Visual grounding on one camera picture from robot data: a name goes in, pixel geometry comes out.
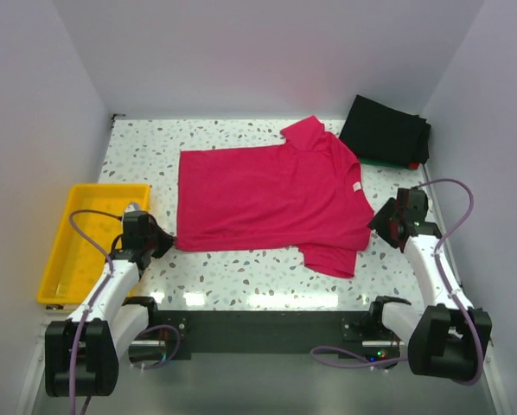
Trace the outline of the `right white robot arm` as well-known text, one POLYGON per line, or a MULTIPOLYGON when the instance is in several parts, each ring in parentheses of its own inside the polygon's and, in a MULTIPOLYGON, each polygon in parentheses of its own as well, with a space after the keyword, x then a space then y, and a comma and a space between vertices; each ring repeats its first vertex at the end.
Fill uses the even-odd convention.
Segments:
POLYGON ((428 210, 421 186, 399 188, 369 222, 412 266, 424 302, 424 311, 417 312, 405 299, 377 297, 368 311, 369 322, 405 344, 414 374, 473 385, 482 375, 492 320, 457 282, 444 252, 448 236, 428 221, 428 210))

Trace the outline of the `magenta t shirt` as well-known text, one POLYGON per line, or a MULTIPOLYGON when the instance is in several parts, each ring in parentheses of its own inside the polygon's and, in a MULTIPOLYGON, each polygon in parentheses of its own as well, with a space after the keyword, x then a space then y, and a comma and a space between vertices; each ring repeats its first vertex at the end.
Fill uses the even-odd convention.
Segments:
POLYGON ((316 117, 282 144, 180 155, 176 246, 186 252, 296 247, 305 267, 352 278, 369 244, 357 156, 316 117))

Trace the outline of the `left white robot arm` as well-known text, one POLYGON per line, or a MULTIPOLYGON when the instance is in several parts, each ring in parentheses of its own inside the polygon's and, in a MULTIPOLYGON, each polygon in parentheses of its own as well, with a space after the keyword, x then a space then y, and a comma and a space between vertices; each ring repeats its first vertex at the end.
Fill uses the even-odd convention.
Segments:
POLYGON ((128 295, 175 239, 146 211, 126 212, 119 220, 122 233, 105 253, 97 283, 65 320, 46 329, 44 379, 50 397, 110 395, 120 358, 154 322, 155 300, 128 295))

